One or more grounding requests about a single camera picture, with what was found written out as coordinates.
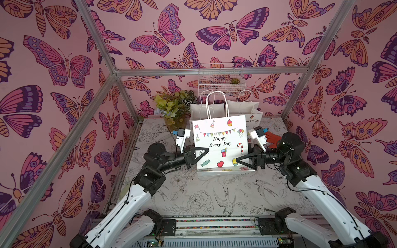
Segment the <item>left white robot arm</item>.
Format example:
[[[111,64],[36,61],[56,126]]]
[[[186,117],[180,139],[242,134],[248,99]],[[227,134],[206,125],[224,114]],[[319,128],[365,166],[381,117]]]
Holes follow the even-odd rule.
[[[77,234],[72,248],[131,248],[150,234],[161,232],[163,217],[153,210],[145,211],[136,221],[133,217],[166,180],[167,172],[183,166],[190,168],[207,153],[208,148],[190,147],[183,153],[169,153],[162,143],[153,143],[144,154],[145,163],[130,184],[127,194],[113,210],[86,235]]]

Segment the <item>back left white paper bag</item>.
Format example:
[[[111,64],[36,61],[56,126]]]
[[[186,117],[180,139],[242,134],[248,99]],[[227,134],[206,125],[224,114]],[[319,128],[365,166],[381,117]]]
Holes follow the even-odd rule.
[[[190,119],[189,124],[192,126],[192,122],[196,120],[207,119],[207,108],[206,103],[209,105],[209,112],[211,117],[219,118],[225,116],[225,100],[217,100],[217,94],[210,95],[207,100],[207,96],[212,92],[212,90],[203,91],[196,104],[190,104]]]

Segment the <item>small succulent in basket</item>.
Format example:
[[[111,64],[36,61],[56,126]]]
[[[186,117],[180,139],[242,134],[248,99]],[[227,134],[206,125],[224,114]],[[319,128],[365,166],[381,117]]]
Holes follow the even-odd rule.
[[[239,78],[231,78],[230,79],[230,83],[231,84],[239,84],[240,83],[240,79]]]

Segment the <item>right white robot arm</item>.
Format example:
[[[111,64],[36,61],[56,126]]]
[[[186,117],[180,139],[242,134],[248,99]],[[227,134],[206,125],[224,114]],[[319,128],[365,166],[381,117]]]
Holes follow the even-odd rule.
[[[251,169],[264,169],[275,164],[286,179],[287,187],[304,196],[317,208],[331,226],[328,230],[315,224],[290,207],[274,215],[277,232],[297,233],[320,248],[386,248],[388,238],[380,231],[372,231],[330,192],[315,170],[301,158],[304,142],[294,133],[284,133],[276,148],[268,149],[266,133],[256,127],[249,131],[255,142],[249,153],[236,159],[237,163]]]

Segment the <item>potted green plant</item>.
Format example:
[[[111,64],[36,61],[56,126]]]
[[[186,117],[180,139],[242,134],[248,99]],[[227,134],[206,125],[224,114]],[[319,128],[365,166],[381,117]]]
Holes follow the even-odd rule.
[[[164,93],[158,94],[155,102],[168,130],[177,131],[186,128],[191,104],[197,103],[197,96],[193,91]]]

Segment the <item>white party paper bag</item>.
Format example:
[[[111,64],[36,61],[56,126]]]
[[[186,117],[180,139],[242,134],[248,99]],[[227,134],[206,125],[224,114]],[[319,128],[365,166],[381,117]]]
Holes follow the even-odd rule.
[[[207,100],[212,94],[226,97],[223,92],[214,91],[207,96]],[[196,164],[198,175],[224,176],[253,171],[235,166],[236,158],[249,153],[245,116],[230,116],[227,103],[224,117],[213,118],[208,103],[206,108],[207,119],[192,122],[194,146],[209,148],[209,153]]]

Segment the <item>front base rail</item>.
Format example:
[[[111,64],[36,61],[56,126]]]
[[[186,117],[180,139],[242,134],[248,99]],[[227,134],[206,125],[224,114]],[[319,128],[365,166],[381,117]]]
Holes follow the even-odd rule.
[[[336,234],[317,218],[176,218],[143,215],[125,227],[100,223],[70,243],[76,248],[328,248]]]

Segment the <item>back right white paper bag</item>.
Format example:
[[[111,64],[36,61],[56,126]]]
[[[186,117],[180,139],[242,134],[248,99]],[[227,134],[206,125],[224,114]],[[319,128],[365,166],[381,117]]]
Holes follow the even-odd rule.
[[[238,94],[236,101],[227,100],[230,116],[244,115],[248,130],[259,126],[263,116],[257,109],[259,102],[252,101],[251,97],[251,91],[246,89]]]

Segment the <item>aluminium frame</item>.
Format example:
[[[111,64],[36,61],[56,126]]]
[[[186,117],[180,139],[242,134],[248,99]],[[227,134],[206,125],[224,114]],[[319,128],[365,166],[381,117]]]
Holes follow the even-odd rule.
[[[310,64],[306,67],[272,67],[272,68],[220,68],[220,69],[142,69],[142,70],[118,70],[115,68],[115,65],[110,57],[109,52],[107,51],[102,37],[99,34],[99,30],[92,18],[90,9],[88,8],[86,1],[76,1],[76,4],[79,9],[79,13],[86,25],[89,28],[89,31],[93,35],[95,44],[97,45],[98,50],[102,54],[103,60],[110,71],[110,75],[107,78],[103,87],[100,88],[98,93],[95,95],[93,102],[89,105],[87,110],[83,113],[83,116],[78,120],[75,127],[71,130],[71,132],[67,135],[65,141],[61,144],[61,147],[48,161],[47,167],[43,171],[43,174],[36,183],[33,185],[33,188],[22,200],[22,203],[17,207],[14,214],[11,216],[9,222],[5,225],[5,227],[1,231],[1,247],[2,248],[10,248],[13,244],[14,240],[21,232],[23,226],[29,220],[29,217],[34,212],[36,206],[39,204],[42,195],[45,193],[47,187],[54,180],[57,172],[60,170],[64,160],[67,158],[67,155],[71,151],[72,147],[78,141],[78,138],[82,135],[83,131],[87,128],[88,124],[91,121],[91,118],[94,116],[94,113],[99,109],[102,100],[105,94],[108,92],[111,86],[116,85],[120,88],[123,99],[127,105],[127,108],[132,113],[133,117],[136,117],[136,113],[132,106],[131,100],[123,86],[123,83],[120,80],[121,76],[133,76],[137,75],[203,75],[203,74],[270,74],[272,72],[298,72],[304,74],[302,77],[299,86],[302,86],[304,83],[308,81],[308,77],[314,71],[314,67],[320,60],[320,57],[325,52],[326,48],[330,44],[331,40],[334,38],[337,30],[341,27],[343,21],[345,20],[348,12],[355,4],[355,1],[342,1],[339,9],[331,20],[325,37],[320,42],[317,51],[314,53],[313,57],[310,60]]]

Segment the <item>red glove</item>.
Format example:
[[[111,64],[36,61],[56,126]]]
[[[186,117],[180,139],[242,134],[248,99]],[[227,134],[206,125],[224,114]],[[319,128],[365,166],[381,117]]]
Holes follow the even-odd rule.
[[[265,133],[265,136],[266,136],[266,140],[267,140],[267,145],[270,149],[277,148],[277,144],[280,142],[280,140],[282,138],[281,136],[273,134],[270,131],[267,131]]]

